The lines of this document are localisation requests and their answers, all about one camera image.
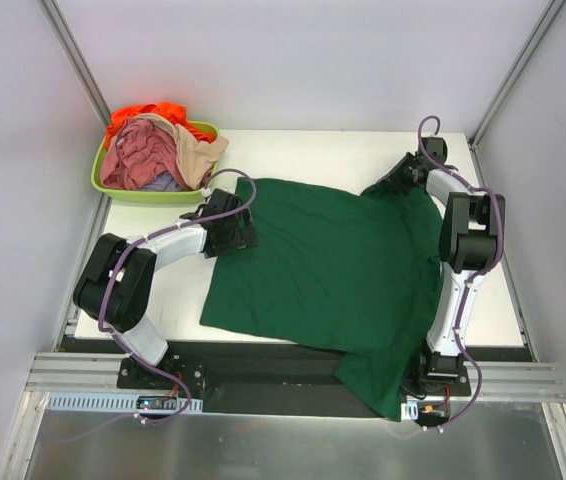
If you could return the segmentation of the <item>dark green t shirt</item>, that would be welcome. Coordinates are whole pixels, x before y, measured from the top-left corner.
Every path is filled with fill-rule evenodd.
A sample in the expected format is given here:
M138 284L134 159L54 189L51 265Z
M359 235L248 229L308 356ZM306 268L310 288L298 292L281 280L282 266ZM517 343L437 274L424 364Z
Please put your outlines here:
M438 307L442 218L431 196L372 185L360 194L239 179L258 245L216 260L200 322L337 350L336 378L381 416Z

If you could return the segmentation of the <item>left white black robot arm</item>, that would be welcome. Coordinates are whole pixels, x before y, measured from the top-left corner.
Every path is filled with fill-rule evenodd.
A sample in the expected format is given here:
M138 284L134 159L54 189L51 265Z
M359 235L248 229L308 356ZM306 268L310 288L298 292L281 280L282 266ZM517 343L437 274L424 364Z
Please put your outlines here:
M142 362L139 375L151 388L167 387L174 365L168 342L147 315L154 275L177 261L215 258L258 245L250 197L215 189L193 212L145 236L99 237L73 292L73 303L98 329Z

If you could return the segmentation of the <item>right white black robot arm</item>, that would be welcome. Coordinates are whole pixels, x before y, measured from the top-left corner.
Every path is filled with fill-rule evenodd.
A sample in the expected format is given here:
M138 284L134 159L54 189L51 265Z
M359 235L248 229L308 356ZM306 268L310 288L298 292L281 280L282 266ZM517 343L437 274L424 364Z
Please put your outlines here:
M407 195L425 191L444 207L439 235L443 287L432 327L402 388L425 397L467 377L466 332L475 297L484 278L501 261L505 199L472 186L446 165L447 143L438 136L418 139L380 183Z

